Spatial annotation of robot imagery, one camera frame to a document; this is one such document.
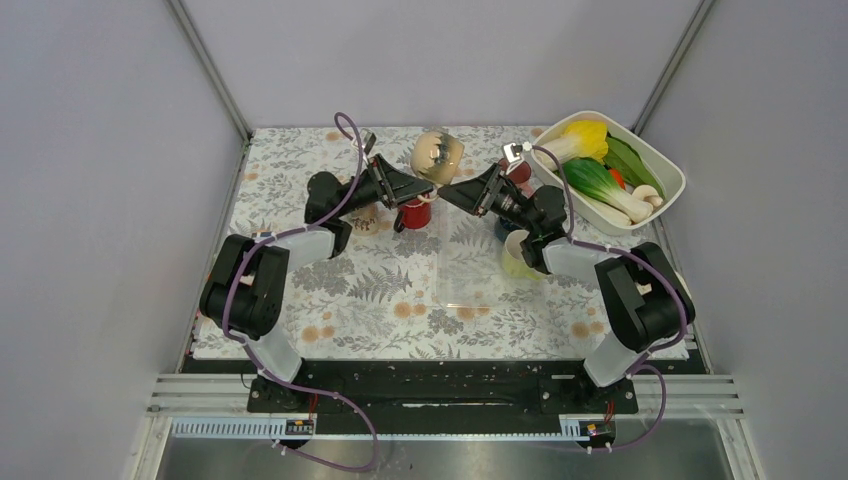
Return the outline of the red ceramic mug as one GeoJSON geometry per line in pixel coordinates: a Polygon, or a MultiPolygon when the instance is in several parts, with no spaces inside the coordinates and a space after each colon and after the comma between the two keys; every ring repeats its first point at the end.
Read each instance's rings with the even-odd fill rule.
{"type": "Polygon", "coordinates": [[[428,198],[424,201],[413,200],[397,208],[393,230],[397,233],[404,230],[418,230],[426,227],[431,220],[431,206],[428,198]]]}

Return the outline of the yellow-green ceramic mug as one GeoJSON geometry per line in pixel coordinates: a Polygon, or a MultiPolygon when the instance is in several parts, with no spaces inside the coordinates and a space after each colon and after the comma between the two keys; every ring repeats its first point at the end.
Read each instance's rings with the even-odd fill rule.
{"type": "Polygon", "coordinates": [[[501,266],[504,272],[512,278],[541,280],[543,275],[527,265],[523,258],[521,242],[529,235],[526,230],[515,230],[509,233],[504,241],[501,266]]]}

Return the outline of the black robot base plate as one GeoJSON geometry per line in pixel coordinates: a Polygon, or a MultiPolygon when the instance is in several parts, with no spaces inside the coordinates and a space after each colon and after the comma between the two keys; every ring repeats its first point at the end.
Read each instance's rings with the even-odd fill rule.
{"type": "Polygon", "coordinates": [[[192,361],[156,392],[197,409],[310,413],[324,435],[555,434],[561,416],[637,411],[634,381],[593,387],[576,360],[306,360],[288,387],[245,361],[223,367],[192,361]]]}

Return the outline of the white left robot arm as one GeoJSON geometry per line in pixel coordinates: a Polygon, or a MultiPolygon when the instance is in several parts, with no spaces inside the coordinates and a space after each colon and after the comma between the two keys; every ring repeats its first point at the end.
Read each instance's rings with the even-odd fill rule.
{"type": "Polygon", "coordinates": [[[327,171],[311,176],[305,226],[259,238],[232,234],[224,240],[200,295],[199,311],[241,345],[261,376],[275,381],[271,395],[282,408],[304,407],[311,388],[297,375],[302,357],[278,323],[288,275],[344,251],[352,234],[344,215],[376,203],[397,208],[433,189],[432,183],[376,154],[346,183],[327,171]]]}

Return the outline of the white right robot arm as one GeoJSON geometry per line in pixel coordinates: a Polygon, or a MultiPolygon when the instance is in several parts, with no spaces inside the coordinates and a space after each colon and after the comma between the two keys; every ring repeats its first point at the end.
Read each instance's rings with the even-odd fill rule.
{"type": "Polygon", "coordinates": [[[494,213],[518,226],[526,234],[519,261],[534,273],[595,278],[611,332],[583,360],[573,386],[583,410],[601,410],[613,398],[612,385],[636,373],[650,354],[679,343],[694,319],[691,298],[658,245],[623,250],[575,239],[565,227],[573,216],[561,188],[545,185],[526,197],[493,165],[438,194],[465,213],[494,213]]]}

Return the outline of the cream floral ceramic mug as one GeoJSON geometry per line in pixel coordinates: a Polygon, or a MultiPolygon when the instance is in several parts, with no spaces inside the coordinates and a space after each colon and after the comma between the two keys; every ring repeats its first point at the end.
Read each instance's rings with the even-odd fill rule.
{"type": "Polygon", "coordinates": [[[372,236],[380,231],[380,210],[376,204],[359,208],[348,215],[355,236],[372,236]]]}

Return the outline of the blue ribbed ceramic mug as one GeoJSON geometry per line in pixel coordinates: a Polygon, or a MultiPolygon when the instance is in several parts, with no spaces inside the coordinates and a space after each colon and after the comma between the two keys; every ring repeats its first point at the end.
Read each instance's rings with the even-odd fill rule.
{"type": "Polygon", "coordinates": [[[508,219],[498,217],[494,224],[494,236],[499,242],[504,243],[512,232],[521,229],[521,226],[509,221],[508,219]]]}

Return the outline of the pink patterned mug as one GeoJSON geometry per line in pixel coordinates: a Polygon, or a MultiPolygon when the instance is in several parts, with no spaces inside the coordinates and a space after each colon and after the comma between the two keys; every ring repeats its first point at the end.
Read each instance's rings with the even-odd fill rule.
{"type": "Polygon", "coordinates": [[[507,175],[508,179],[512,181],[527,198],[534,193],[533,187],[529,184],[531,176],[532,168],[527,162],[520,163],[507,175]]]}

